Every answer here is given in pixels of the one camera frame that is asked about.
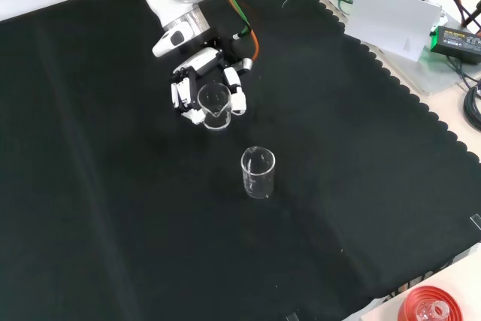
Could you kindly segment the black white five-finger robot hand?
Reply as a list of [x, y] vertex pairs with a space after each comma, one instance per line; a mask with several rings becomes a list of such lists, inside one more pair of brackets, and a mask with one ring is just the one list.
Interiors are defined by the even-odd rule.
[[241, 76], [251, 71], [253, 60], [240, 58], [230, 48], [223, 48], [219, 39], [207, 42], [195, 55], [176, 67], [171, 74], [171, 97], [174, 109], [182, 116], [198, 125], [204, 122], [206, 112], [198, 101], [197, 82], [206, 74], [218, 68], [222, 74], [220, 83], [226, 86], [231, 94], [236, 116], [247, 110], [247, 100], [241, 85]]

